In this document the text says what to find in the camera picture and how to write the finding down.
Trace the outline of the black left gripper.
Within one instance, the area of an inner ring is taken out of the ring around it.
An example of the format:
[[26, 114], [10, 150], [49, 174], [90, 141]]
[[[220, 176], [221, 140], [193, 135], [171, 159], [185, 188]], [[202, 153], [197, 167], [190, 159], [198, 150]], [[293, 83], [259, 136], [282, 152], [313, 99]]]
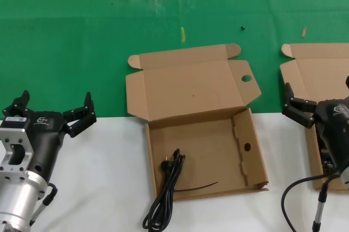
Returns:
[[[4, 127], [25, 130], [33, 149], [27, 170], [49, 182], [65, 133], [74, 138], [97, 122], [94, 103], [91, 93], [87, 92], [82, 107], [61, 114], [53, 111], [34, 112], [27, 108], [29, 100], [30, 94], [24, 90], [20, 97], [3, 109]], [[20, 122], [15, 116], [24, 117], [26, 120]]]

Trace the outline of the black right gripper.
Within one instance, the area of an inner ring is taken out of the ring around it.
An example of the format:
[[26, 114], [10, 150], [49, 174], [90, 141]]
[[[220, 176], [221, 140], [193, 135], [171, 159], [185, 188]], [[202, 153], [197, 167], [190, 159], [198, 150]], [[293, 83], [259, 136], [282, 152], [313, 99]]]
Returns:
[[[349, 89], [349, 76], [346, 86]], [[335, 167], [340, 172], [348, 167], [348, 98], [319, 103], [296, 98], [287, 82], [282, 114], [308, 129], [315, 123], [319, 137], [326, 145]]]

